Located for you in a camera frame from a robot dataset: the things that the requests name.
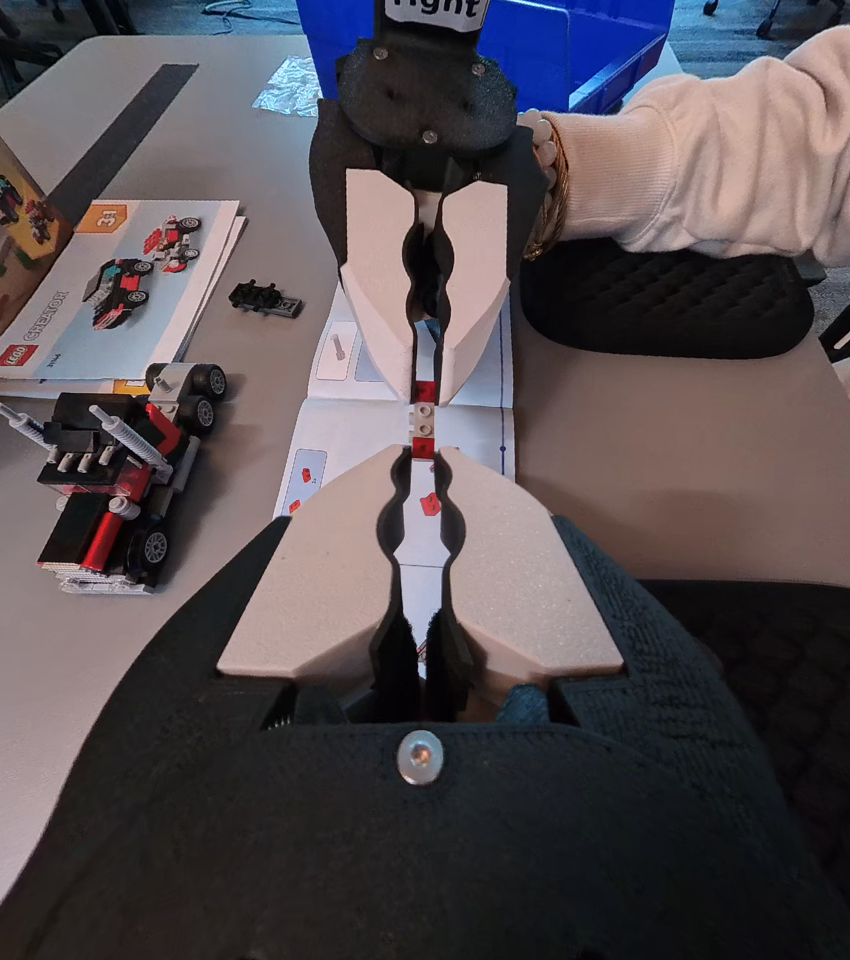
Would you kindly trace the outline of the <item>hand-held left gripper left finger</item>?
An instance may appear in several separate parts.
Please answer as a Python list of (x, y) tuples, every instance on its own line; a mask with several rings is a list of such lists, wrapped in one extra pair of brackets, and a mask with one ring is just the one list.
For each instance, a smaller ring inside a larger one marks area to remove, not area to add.
[(392, 599), (393, 555), (378, 522), (397, 493), (393, 444), (325, 484), (289, 517), (217, 662), (227, 676), (325, 686), (371, 683), (369, 647)]

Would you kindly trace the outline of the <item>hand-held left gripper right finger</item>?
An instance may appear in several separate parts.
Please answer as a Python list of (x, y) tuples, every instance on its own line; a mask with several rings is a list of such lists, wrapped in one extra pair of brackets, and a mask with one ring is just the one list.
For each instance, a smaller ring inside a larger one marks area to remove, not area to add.
[(468, 690), (495, 706), (518, 685), (613, 676), (624, 661), (554, 517), (514, 481), (445, 446), (435, 455), (443, 610)]

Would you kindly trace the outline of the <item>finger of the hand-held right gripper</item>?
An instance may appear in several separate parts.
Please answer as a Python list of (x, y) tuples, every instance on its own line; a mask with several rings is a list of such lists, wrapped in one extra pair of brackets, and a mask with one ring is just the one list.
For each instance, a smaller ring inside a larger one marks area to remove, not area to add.
[(447, 406), (474, 371), (499, 316), (506, 274), (507, 188), (472, 182), (444, 196), (432, 232), (440, 284), (438, 404)]
[(340, 279), (363, 341), (395, 397), (411, 402), (416, 355), (406, 246), (418, 226), (413, 193), (376, 169), (348, 169), (347, 255)]

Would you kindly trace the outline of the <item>small black lego assembly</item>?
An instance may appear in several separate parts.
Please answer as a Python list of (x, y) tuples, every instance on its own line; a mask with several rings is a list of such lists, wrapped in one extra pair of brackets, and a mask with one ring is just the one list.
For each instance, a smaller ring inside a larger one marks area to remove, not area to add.
[(237, 284), (228, 299), (233, 308), (285, 319), (296, 319), (304, 307), (300, 298), (283, 294), (274, 283), (263, 286), (253, 279)]

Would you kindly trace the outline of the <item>blue plastic bin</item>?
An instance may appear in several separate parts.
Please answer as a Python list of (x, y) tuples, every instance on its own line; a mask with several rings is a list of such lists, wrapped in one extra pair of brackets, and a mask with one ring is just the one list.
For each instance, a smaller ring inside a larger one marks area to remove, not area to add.
[[(492, 1), (478, 52), (518, 89), (518, 109), (610, 114), (658, 65), (674, 1)], [(321, 92), (374, 30), (374, 2), (297, 1)]]

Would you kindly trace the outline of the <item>open lego instruction booklet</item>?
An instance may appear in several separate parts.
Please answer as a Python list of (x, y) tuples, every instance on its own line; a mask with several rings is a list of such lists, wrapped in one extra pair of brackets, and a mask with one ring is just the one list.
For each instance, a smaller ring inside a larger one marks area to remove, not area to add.
[[(449, 406), (435, 412), (435, 446), (460, 449), (516, 478), (510, 300), (502, 306), (479, 364)], [(288, 516), (324, 484), (387, 447), (410, 446), (410, 407), (395, 400), (363, 342), (341, 287), (319, 338), (287, 456), (275, 516)], [(448, 551), (440, 538), (433, 463), (415, 462), (404, 503), (401, 568), (404, 613), (420, 653), (441, 605)]]

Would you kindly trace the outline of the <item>black red lego truck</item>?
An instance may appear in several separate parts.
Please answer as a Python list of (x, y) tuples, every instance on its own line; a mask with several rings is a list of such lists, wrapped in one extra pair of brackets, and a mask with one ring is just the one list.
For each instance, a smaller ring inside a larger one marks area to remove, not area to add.
[(228, 392), (220, 366), (154, 363), (146, 393), (64, 391), (50, 420), (0, 402), (0, 415), (42, 447), (37, 482), (58, 493), (58, 519), (37, 558), (66, 594), (150, 594), (170, 550), (167, 515)]

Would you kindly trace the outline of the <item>clear plastic bag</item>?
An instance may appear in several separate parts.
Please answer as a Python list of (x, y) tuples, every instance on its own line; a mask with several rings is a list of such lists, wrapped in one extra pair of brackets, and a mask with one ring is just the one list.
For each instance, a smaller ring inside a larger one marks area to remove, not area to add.
[(269, 78), (252, 107), (255, 110), (317, 117), (322, 97), (319, 78), (311, 56), (289, 55)]

